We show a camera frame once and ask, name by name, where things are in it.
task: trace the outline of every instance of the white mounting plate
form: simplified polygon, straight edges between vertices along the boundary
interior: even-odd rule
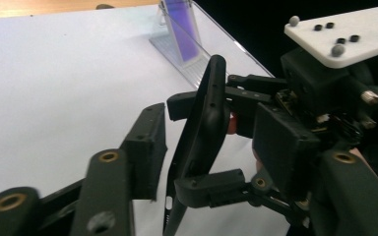
[[[334,27],[327,29],[326,23],[334,23]],[[322,29],[315,30],[317,25]],[[284,33],[325,66],[343,68],[378,55],[378,7],[299,21],[295,27],[287,24]],[[358,35],[359,41],[349,41],[352,35]],[[344,53],[336,57],[332,48],[338,38],[344,38],[346,43]]]

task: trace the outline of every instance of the white table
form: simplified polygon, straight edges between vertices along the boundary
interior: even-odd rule
[[[204,47],[231,74],[268,75],[195,9]],[[149,43],[157,6],[0,19],[0,192],[47,196],[82,179],[89,159],[118,148],[141,110],[192,87]],[[135,201],[137,235],[161,235],[165,178],[184,121],[166,117],[158,201]],[[251,142],[228,136],[213,172],[254,172]],[[284,217],[238,204],[188,209],[177,235],[285,235]]]

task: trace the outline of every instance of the brown surface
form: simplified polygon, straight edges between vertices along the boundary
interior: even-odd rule
[[[159,0],[0,0],[0,18],[94,10],[99,4],[132,7]]]

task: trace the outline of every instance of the black elongated object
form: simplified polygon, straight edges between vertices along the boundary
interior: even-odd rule
[[[163,235],[171,236],[187,206],[176,198],[174,180],[209,173],[225,139],[229,107],[225,104],[225,60],[211,57],[168,170]]]

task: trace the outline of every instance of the black screw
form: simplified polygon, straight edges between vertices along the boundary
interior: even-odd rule
[[[322,26],[321,26],[321,25],[316,25],[316,26],[314,27],[314,30],[315,30],[315,31],[321,31],[321,29],[322,29]]]
[[[327,29],[332,29],[333,27],[334,27],[334,23],[327,23],[325,25],[325,28],[327,28]]]
[[[343,37],[337,38],[337,43],[339,44],[346,44],[346,39]]]
[[[349,41],[350,42],[358,42],[360,40],[360,36],[359,35],[352,35],[350,38],[349,38]]]

